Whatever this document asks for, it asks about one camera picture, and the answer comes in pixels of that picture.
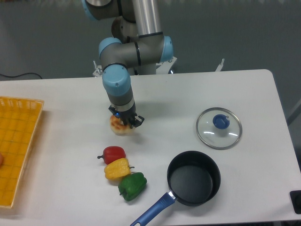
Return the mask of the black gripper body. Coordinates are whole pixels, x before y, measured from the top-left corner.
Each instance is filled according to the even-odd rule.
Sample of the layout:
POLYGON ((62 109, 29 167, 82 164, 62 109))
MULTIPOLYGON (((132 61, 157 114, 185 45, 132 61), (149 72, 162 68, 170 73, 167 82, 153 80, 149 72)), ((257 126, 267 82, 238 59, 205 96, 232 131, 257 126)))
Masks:
POLYGON ((119 111, 117 108, 114 109, 113 115, 123 121, 124 124, 134 124, 136 117, 136 106, 133 105, 126 111, 119 111))

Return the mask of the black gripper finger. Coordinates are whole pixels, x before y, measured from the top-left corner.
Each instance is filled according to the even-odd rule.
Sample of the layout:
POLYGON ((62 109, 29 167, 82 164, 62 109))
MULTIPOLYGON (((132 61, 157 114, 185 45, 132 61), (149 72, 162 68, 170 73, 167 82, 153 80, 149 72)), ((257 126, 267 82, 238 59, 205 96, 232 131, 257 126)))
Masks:
POLYGON ((130 128, 137 128, 142 125, 144 122, 144 118, 140 115, 133 115, 128 119, 128 122, 130 124, 130 128))
POLYGON ((117 111, 115 107, 113 107, 112 105, 110 105, 109 107, 109 111, 112 113, 112 116, 114 119, 119 120, 120 124, 124 125, 124 121, 122 119, 123 113, 120 111, 117 111))

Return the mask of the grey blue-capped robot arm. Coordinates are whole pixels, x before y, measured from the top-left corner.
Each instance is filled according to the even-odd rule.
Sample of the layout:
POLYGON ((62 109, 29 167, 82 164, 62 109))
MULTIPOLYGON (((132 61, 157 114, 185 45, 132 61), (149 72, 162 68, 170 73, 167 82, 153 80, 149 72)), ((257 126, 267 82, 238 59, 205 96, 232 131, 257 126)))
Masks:
POLYGON ((120 25, 112 37, 102 40, 98 55, 103 86, 113 116, 130 128, 139 127, 144 118, 137 115, 128 70, 169 61, 174 56, 172 40, 161 29, 156 0, 84 0, 88 17, 94 20, 116 18, 137 28, 136 34, 120 25))

